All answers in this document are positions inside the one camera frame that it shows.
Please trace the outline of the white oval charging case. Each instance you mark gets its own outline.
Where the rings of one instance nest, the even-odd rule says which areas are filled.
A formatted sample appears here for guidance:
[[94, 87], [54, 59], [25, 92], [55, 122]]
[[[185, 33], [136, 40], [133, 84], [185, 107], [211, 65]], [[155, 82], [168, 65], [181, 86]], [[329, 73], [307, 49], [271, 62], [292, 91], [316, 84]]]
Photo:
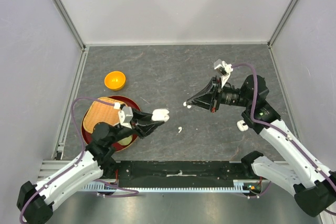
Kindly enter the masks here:
[[152, 112], [152, 121], [164, 121], [167, 122], [169, 120], [169, 110], [168, 109], [155, 109]]

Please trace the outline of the white hooked earbud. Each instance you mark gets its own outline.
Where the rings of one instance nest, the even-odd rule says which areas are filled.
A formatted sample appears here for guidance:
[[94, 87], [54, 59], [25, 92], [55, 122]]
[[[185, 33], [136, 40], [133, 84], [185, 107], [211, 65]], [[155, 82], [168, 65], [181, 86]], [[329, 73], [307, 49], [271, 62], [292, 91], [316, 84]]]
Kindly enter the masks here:
[[186, 102], [183, 103], [183, 106], [187, 107], [188, 109], [190, 109], [192, 107], [191, 105], [188, 105]]

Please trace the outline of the white square charging case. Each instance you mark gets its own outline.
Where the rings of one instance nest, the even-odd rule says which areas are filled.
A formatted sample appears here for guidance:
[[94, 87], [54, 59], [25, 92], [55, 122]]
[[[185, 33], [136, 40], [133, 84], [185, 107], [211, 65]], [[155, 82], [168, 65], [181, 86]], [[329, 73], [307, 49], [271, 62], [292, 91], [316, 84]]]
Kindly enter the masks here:
[[244, 120], [238, 121], [236, 125], [241, 132], [247, 131], [249, 129], [248, 125]]

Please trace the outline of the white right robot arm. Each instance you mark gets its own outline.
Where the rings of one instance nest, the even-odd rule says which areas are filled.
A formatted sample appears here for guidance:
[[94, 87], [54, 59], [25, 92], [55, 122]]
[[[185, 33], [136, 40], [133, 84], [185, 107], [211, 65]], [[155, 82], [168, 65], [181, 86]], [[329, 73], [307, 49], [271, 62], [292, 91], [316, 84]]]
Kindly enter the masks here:
[[264, 154], [253, 151], [241, 160], [241, 174], [263, 177], [291, 194], [297, 205], [316, 217], [335, 203], [335, 172], [323, 165], [291, 133], [280, 115], [266, 101], [269, 93], [263, 77], [249, 75], [240, 88], [212, 77], [207, 86], [183, 103], [216, 112], [221, 104], [244, 107], [240, 131], [252, 129], [271, 144], [290, 165], [284, 168]]

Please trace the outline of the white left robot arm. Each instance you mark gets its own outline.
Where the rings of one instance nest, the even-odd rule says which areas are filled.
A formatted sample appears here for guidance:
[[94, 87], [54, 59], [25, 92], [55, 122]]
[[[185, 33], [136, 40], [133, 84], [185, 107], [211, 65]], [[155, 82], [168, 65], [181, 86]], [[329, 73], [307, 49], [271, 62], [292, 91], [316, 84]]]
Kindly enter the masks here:
[[88, 183], [111, 178], [116, 170], [112, 146], [128, 136], [145, 138], [169, 120], [167, 109], [145, 113], [122, 106], [115, 125], [99, 122], [93, 128], [91, 142], [81, 153], [54, 174], [33, 184], [24, 183], [19, 191], [17, 208], [20, 223], [46, 223], [53, 212], [70, 196]]

